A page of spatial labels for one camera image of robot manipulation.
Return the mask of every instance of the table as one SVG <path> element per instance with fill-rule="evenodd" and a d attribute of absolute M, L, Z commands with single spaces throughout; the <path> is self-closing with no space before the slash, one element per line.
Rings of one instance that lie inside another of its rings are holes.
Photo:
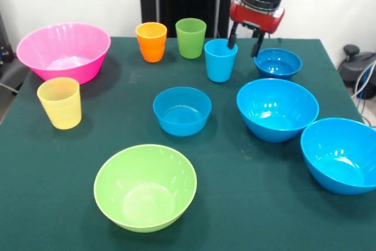
<path fill-rule="evenodd" d="M 83 119 L 52 127 L 31 74 L 0 127 L 0 250 L 375 250 L 376 193 L 339 196 L 310 176 L 299 138 L 266 143 L 242 122 L 236 94 L 258 78 L 250 49 L 239 39 L 231 79 L 210 82 L 204 56 L 180 57 L 168 39 L 159 63 L 146 63 L 135 38 L 113 38 L 98 76 L 81 87 Z M 266 40 L 303 60 L 293 78 L 320 104 L 319 118 L 360 121 L 319 40 Z M 164 133 L 152 111 L 166 88 L 205 91 L 213 111 L 197 135 Z M 114 153 L 141 143 L 173 147 L 192 162 L 197 193 L 186 213 L 156 233 L 128 232 L 97 208 L 93 182 Z"/>

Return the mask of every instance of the cup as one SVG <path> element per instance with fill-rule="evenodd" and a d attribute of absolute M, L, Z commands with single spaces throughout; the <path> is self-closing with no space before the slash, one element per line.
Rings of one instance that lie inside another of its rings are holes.
<path fill-rule="evenodd" d="M 206 23 L 196 18 L 181 19 L 175 24 L 180 55 L 194 59 L 201 55 L 204 46 Z"/>
<path fill-rule="evenodd" d="M 81 121 L 80 84 L 76 80 L 50 79 L 36 94 L 55 128 L 71 129 Z"/>
<path fill-rule="evenodd" d="M 233 71 L 237 45 L 227 47 L 227 39 L 213 39 L 205 44 L 207 77 L 213 82 L 225 82 Z"/>
<path fill-rule="evenodd" d="M 143 59 L 149 63 L 161 61 L 165 52 L 166 26 L 157 22 L 143 23 L 137 26 L 136 35 Z"/>

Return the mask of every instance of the green bowl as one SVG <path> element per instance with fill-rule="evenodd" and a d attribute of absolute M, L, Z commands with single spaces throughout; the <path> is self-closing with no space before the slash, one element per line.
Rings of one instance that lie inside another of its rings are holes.
<path fill-rule="evenodd" d="M 133 232 L 155 232 L 184 213 L 196 188 L 196 172 L 184 155 L 148 144 L 107 160 L 96 175 L 94 197 L 115 224 Z"/>

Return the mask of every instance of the red robot arm part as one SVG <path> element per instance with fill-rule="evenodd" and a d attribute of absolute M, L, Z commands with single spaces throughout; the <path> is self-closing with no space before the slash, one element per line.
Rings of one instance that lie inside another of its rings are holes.
<path fill-rule="evenodd" d="M 243 25 L 253 30 L 253 37 L 258 38 L 253 46 L 251 57 L 259 54 L 266 33 L 273 34 L 284 16 L 284 9 L 279 7 L 281 0 L 233 0 L 230 17 L 234 21 L 229 36 L 229 48 L 236 42 L 236 29 Z"/>

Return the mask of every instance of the orange cup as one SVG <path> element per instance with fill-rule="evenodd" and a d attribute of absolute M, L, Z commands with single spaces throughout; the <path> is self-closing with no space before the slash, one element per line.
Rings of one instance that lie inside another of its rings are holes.
<path fill-rule="evenodd" d="M 143 23 L 137 26 L 136 35 L 143 59 L 150 63 L 161 61 L 165 52 L 166 26 L 157 22 Z"/>

